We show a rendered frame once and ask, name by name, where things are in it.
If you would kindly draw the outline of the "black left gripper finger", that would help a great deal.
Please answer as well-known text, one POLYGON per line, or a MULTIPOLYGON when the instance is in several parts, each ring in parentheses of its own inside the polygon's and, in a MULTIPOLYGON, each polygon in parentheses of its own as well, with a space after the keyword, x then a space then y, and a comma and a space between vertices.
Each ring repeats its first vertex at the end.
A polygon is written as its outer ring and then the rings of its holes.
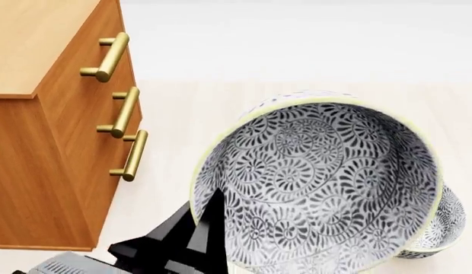
POLYGON ((183 215, 170 222, 172 227, 164 238, 164 274, 228 274, 222 191, 212 194, 198 222, 188 205, 181 209, 183 215))
POLYGON ((164 259, 188 244, 195 227, 190 203, 185 202, 170 218, 145 236, 111 244, 108 252, 123 262, 164 259))

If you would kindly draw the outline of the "black white patterned bowl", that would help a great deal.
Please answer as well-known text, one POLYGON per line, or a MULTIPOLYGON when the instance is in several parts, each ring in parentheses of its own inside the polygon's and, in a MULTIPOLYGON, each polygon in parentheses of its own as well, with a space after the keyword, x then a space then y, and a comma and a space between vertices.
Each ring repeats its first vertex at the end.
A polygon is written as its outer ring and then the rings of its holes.
POLYGON ((454 245, 466 226, 466 214, 460 199, 446 185, 443 186, 439 207, 423 234, 397 258, 418 260, 436 255, 454 245))

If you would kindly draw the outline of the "wooden cabinet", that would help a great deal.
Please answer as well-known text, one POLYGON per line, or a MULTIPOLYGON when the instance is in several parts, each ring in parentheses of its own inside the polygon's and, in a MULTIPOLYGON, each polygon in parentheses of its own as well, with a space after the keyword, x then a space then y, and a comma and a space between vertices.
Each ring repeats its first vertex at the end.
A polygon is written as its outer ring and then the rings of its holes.
MULTIPOLYGON (((137 87, 127 45, 111 79, 82 77, 126 32, 120 0, 0 0, 0 248, 93 250, 131 142, 113 125, 137 87)), ((141 96, 125 135, 142 120, 141 96)))

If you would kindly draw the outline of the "black-and-white patterned mug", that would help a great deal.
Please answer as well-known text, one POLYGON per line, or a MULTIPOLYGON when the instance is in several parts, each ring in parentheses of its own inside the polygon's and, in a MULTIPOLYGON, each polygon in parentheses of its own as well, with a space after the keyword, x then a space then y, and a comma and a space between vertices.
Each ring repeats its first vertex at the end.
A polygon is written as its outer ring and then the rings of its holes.
POLYGON ((435 152, 404 118, 348 94, 264 100, 208 147, 193 173, 199 221, 221 191, 226 260, 253 274, 363 274, 432 220, 435 152))

